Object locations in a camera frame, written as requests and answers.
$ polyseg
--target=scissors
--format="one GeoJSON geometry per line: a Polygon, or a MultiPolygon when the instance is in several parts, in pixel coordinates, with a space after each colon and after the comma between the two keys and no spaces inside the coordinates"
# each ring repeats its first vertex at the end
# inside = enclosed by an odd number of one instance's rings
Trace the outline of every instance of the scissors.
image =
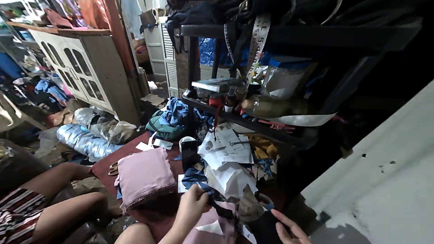
{"type": "Polygon", "coordinates": [[[112,163],[112,165],[110,165],[109,169],[111,169],[111,171],[108,173],[110,176],[118,175],[119,174],[118,162],[112,163]]]}

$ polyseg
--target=smartphone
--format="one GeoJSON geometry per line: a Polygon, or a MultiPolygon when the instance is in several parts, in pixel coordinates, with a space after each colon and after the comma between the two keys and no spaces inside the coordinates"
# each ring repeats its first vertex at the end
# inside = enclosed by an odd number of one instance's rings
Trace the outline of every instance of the smartphone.
{"type": "Polygon", "coordinates": [[[186,172],[188,168],[197,163],[197,141],[181,142],[182,170],[186,172]]]}

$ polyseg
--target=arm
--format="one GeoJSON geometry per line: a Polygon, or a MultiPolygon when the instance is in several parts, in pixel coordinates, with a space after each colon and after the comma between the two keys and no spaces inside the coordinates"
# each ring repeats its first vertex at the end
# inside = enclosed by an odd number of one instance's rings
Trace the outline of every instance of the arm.
{"type": "Polygon", "coordinates": [[[198,185],[192,185],[181,196],[173,226],[159,244],[181,244],[191,229],[197,224],[202,213],[210,209],[207,203],[208,193],[204,193],[198,185]]]}

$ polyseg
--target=white wall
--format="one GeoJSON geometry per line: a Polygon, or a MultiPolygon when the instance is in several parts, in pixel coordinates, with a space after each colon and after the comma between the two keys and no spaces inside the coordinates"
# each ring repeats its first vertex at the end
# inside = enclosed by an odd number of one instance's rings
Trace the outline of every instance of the white wall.
{"type": "Polygon", "coordinates": [[[434,243],[432,175],[433,82],[302,195],[317,213],[332,217],[326,223],[329,228],[350,224],[372,243],[434,243]]]}

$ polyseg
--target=plastic bag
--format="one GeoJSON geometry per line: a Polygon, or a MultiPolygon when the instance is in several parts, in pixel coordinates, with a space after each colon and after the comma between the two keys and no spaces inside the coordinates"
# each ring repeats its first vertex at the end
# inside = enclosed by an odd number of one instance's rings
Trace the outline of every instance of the plastic bag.
{"type": "Polygon", "coordinates": [[[100,138],[104,138],[112,144],[124,143],[136,128],[126,121],[112,120],[100,124],[91,125],[89,131],[100,138]]]}
{"type": "Polygon", "coordinates": [[[48,130],[41,131],[38,136],[39,149],[36,150],[35,157],[41,158],[56,149],[56,146],[59,143],[56,136],[58,129],[58,127],[53,127],[48,130]]]}
{"type": "Polygon", "coordinates": [[[57,138],[63,144],[74,148],[77,152],[89,157],[89,161],[96,162],[121,148],[102,138],[96,138],[92,133],[84,132],[80,125],[63,125],[57,130],[57,138]]]}
{"type": "Polygon", "coordinates": [[[113,118],[110,118],[110,115],[108,115],[106,112],[91,108],[77,109],[74,112],[74,116],[77,124],[82,125],[87,129],[90,129],[91,125],[113,120],[113,118]]]}

